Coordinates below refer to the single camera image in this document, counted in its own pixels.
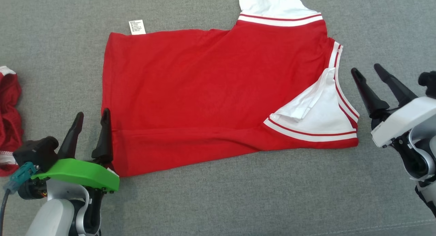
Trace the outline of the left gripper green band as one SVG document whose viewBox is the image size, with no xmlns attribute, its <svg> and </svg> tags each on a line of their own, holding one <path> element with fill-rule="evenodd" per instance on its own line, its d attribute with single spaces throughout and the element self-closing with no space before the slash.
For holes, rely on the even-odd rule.
<svg viewBox="0 0 436 236">
<path fill-rule="evenodd" d="M 118 191 L 120 177 L 101 164 L 113 161 L 111 112 L 103 110 L 101 117 L 101 131 L 96 148 L 92 151 L 92 162 L 75 159 L 78 135 L 82 131 L 84 113 L 78 112 L 72 126 L 68 130 L 58 152 L 59 160 L 45 173 L 31 176 L 32 179 L 56 179 L 63 182 Z"/>
</svg>

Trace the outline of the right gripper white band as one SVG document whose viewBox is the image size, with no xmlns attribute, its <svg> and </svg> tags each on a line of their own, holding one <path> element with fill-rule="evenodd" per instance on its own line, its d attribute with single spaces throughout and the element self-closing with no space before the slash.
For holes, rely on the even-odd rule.
<svg viewBox="0 0 436 236">
<path fill-rule="evenodd" d="M 426 96 L 417 98 L 415 93 L 380 64 L 374 64 L 374 69 L 380 79 L 391 89 L 399 103 L 398 107 L 401 107 L 371 131 L 372 140 L 376 146 L 382 147 L 390 144 L 393 138 L 401 136 L 434 116 L 436 100 Z M 369 118 L 383 118 L 390 107 L 389 104 L 381 100 L 369 87 L 366 78 L 357 68 L 352 68 L 351 74 L 366 106 Z"/>
</svg>

